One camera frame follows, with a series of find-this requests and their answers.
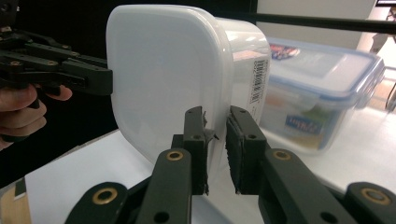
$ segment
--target table surface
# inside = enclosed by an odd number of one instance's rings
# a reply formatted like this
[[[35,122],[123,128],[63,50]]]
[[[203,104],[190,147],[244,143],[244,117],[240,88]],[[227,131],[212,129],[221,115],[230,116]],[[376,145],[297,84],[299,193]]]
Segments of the table surface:
[[[395,114],[365,108],[352,115],[327,152],[298,155],[325,184],[340,191],[352,182],[367,181],[396,192],[395,134]],[[209,196],[193,196],[192,223],[262,223],[257,196],[234,195],[227,162],[222,163]],[[25,177],[33,223],[64,223],[92,186],[113,181],[130,188],[152,168],[114,132]]]

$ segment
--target white plastic container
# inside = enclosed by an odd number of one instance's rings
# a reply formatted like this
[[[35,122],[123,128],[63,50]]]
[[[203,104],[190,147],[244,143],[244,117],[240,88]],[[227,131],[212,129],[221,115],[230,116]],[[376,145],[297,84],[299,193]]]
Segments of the white plastic container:
[[[115,119],[123,136],[153,163],[171,147],[173,135],[183,133],[185,112],[202,106],[206,128],[219,137],[209,145],[210,181],[224,151],[232,98],[261,117],[264,65],[271,56],[253,24],[216,19],[196,7],[121,6],[108,19],[106,47]],[[255,101],[248,100],[252,95]]]
[[[320,152],[383,78],[374,54],[269,38],[273,62],[260,125],[272,147]]]

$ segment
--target barcode label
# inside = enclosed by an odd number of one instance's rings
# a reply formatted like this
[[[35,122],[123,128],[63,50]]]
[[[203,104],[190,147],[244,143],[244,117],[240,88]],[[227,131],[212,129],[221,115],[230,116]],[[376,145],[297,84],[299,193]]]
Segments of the barcode label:
[[[253,81],[250,94],[250,103],[258,102],[262,98],[262,91],[265,86],[268,60],[254,62]]]

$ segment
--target finger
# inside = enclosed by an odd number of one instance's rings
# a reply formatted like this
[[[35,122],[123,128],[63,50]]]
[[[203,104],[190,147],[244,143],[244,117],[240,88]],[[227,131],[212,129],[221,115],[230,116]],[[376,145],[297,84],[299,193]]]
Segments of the finger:
[[[37,98],[37,92],[32,85],[22,90],[11,88],[0,89],[0,111],[14,111],[25,108],[35,98]]]
[[[0,127],[15,129],[27,126],[47,113],[46,106],[39,102],[39,108],[33,109],[26,107],[17,111],[8,111],[0,113]]]
[[[27,136],[37,132],[39,129],[44,127],[46,123],[47,120],[44,117],[41,117],[32,122],[31,124],[17,129],[0,127],[0,134],[6,134],[10,136]]]
[[[52,94],[47,94],[50,98],[55,99],[55,100],[60,100],[60,101],[66,101],[72,97],[73,92],[66,88],[65,86],[60,86],[61,88],[61,94],[60,95],[52,95]]]
[[[1,137],[0,137],[0,151],[3,150],[6,147],[11,146],[12,143],[5,142]]]

